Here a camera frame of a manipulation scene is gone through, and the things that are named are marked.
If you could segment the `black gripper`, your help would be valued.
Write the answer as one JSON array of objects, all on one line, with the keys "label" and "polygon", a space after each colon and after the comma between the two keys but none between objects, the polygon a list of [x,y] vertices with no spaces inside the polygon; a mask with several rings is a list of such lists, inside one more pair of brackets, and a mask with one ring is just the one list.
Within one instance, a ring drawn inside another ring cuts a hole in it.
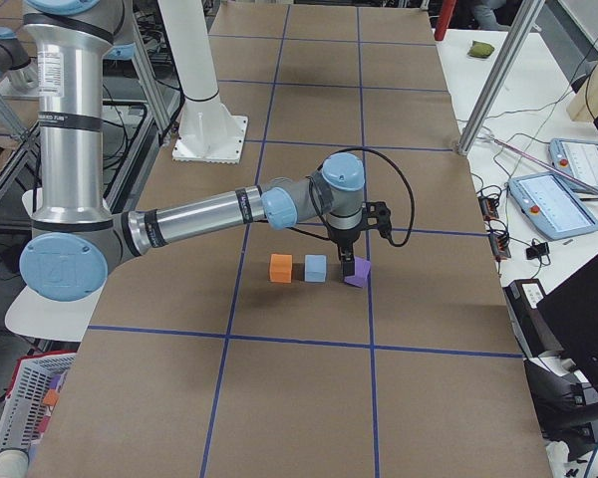
[{"label": "black gripper", "polygon": [[391,210],[383,201],[363,202],[349,215],[330,212],[326,224],[330,240],[337,245],[343,278],[355,275],[354,244],[362,232],[377,230],[382,238],[391,238]]}]

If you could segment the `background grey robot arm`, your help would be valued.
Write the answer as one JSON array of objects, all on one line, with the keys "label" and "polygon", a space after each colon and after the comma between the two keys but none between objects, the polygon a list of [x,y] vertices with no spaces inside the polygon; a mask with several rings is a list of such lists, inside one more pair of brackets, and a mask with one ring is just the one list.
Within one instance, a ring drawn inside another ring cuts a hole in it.
[{"label": "background grey robot arm", "polygon": [[38,94],[38,67],[15,32],[0,27],[0,79],[6,76],[18,94]]}]

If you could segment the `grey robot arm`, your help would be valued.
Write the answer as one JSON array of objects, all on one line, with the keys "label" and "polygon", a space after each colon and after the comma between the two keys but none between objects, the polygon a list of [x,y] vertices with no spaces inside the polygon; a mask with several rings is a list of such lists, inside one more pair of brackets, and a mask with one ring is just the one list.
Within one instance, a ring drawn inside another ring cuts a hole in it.
[{"label": "grey robot arm", "polygon": [[277,178],[163,209],[139,209],[148,180],[139,174],[114,206],[103,184],[103,61],[116,48],[138,47],[133,5],[27,1],[23,23],[37,45],[42,189],[19,268],[40,296],[86,298],[117,267],[152,249],[253,222],[280,230],[320,219],[345,275],[355,270],[363,231],[391,237],[386,204],[363,198],[365,170],[354,152],[330,155],[300,180]]}]

